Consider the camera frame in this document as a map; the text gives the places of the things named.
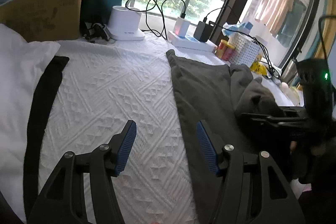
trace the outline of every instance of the hanging clothes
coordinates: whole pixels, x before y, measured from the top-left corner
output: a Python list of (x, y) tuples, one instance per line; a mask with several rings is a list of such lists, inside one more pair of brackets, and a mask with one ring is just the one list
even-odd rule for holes
[(261, 0), (254, 19), (262, 22), (272, 35), (277, 35), (294, 0)]
[(301, 18), (305, 13), (305, 10), (306, 6), (302, 3), (301, 0), (294, 1), (293, 8), (287, 13), (276, 37), (284, 47), (289, 47), (290, 42), (295, 35), (296, 29), (299, 26)]

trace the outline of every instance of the white pillow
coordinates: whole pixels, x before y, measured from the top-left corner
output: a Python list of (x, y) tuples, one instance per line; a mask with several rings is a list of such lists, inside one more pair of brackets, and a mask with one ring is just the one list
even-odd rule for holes
[(0, 191), (25, 222), (23, 162), (34, 90), (60, 45), (27, 43), (0, 24)]

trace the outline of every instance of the white lamp base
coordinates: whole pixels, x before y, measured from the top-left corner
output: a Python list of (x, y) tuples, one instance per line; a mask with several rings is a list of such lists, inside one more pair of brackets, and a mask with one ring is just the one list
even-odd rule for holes
[(122, 32), (108, 28), (111, 38), (117, 41), (141, 41), (145, 38), (145, 34), (139, 28), (136, 32)]

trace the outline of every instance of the cardboard box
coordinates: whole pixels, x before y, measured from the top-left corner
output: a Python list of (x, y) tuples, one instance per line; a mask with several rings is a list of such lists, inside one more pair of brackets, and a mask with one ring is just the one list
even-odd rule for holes
[(77, 39), (81, 1), (10, 0), (0, 5), (0, 23), (27, 42)]

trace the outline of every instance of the white charger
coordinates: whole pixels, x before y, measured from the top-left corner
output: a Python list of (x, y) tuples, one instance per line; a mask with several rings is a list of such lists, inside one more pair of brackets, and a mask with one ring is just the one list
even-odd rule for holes
[(190, 21), (182, 18), (182, 17), (178, 17), (176, 19), (176, 23), (173, 29), (173, 32), (178, 35), (179, 37), (185, 37), (187, 30), (189, 28), (189, 24)]

